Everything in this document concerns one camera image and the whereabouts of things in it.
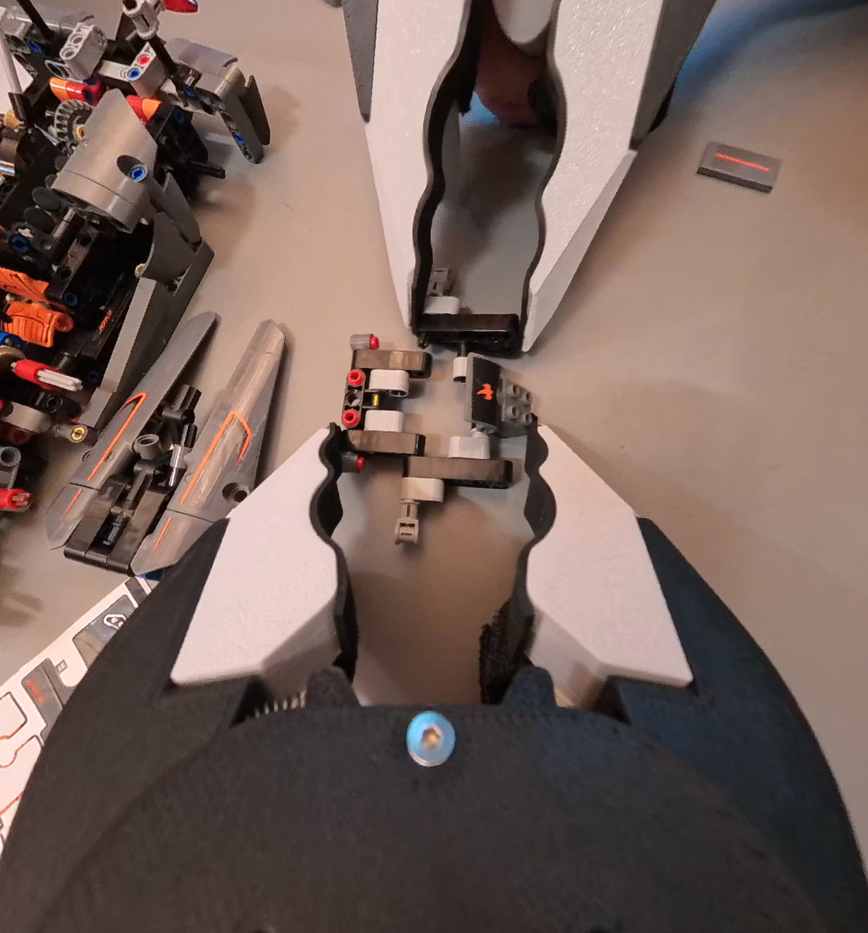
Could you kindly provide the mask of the grey lego wing panel assembly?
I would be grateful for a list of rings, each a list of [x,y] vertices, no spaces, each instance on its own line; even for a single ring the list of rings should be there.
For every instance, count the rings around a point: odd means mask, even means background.
[[[255,486],[285,350],[261,322],[203,425],[201,392],[182,377],[218,323],[203,312],[178,326],[44,517],[47,547],[113,572],[173,566]]]

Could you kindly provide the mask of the white sticker sheet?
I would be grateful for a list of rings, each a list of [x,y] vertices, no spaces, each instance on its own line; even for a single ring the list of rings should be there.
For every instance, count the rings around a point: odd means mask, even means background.
[[[155,588],[130,577],[0,686],[0,857],[42,746],[102,648]]]

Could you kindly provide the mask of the black printed lego block assembly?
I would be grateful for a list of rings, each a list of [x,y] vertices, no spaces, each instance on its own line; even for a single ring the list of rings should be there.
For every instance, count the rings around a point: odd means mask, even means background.
[[[489,459],[494,439],[524,436],[533,424],[532,393],[499,363],[478,354],[457,356],[452,378],[463,384],[463,418],[470,432],[450,438],[449,457]]]

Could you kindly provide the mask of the person's right hand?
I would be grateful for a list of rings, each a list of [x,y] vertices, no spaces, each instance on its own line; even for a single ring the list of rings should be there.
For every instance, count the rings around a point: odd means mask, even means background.
[[[475,92],[500,123],[517,128],[539,123],[528,94],[544,73],[544,61],[518,48],[501,30],[496,34],[483,34],[478,50]]]

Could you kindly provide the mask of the large lego car chassis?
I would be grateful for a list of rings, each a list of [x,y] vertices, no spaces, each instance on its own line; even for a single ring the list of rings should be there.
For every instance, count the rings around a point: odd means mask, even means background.
[[[34,7],[46,74],[0,116],[0,523],[32,506],[42,436],[92,444],[169,344],[213,257],[190,198],[222,178],[197,114],[243,157],[271,131],[237,57],[159,35],[196,2]]]

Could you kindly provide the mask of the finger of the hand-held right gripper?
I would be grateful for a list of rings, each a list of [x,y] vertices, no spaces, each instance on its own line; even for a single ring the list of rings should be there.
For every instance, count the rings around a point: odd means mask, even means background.
[[[634,160],[630,141],[662,5],[555,3],[545,51],[558,98],[558,132],[535,202],[539,231],[524,286],[524,352],[561,304]]]
[[[441,145],[469,16],[464,1],[377,4],[366,137],[396,300],[413,332],[433,271]]]

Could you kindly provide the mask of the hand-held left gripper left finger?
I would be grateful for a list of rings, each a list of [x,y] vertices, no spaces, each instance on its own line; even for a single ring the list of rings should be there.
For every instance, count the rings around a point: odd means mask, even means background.
[[[180,686],[256,675],[278,698],[311,672],[357,666],[357,618],[343,551],[342,433],[318,429],[227,520],[171,670]]]

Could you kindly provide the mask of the black tile with orange stripe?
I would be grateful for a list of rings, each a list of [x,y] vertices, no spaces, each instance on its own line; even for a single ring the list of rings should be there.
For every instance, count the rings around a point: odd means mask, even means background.
[[[697,167],[697,174],[734,184],[748,190],[770,193],[777,181],[782,160],[749,149],[709,142]]]

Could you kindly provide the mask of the black lego beam with connector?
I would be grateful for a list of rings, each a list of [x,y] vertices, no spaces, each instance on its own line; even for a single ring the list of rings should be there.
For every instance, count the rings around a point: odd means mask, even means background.
[[[520,318],[513,312],[477,312],[462,305],[451,294],[452,275],[448,267],[430,273],[424,304],[412,324],[420,344],[436,344],[460,356],[472,353],[501,358],[521,355]]]
[[[418,543],[420,506],[443,502],[447,487],[506,490],[512,482],[513,465],[505,459],[407,457],[401,481],[395,542]]]

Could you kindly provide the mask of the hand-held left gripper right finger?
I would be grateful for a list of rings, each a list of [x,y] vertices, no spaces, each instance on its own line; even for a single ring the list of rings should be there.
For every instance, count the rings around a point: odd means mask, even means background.
[[[684,689],[693,674],[639,520],[547,426],[533,425],[521,553],[524,654],[565,706],[592,706],[611,677]]]

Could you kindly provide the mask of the small black grey brick assembly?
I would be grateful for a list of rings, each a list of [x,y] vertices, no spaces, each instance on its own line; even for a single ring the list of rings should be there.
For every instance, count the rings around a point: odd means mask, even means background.
[[[359,473],[372,456],[423,455],[426,436],[409,429],[401,404],[413,380],[430,377],[432,356],[383,349],[371,333],[353,334],[350,347],[340,415],[342,470]]]

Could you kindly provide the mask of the white paper sheet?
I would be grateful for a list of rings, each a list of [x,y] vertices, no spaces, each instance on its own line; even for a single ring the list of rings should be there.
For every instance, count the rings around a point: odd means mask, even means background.
[[[46,74],[52,31],[31,1],[12,1],[0,16],[0,52],[11,94]]]

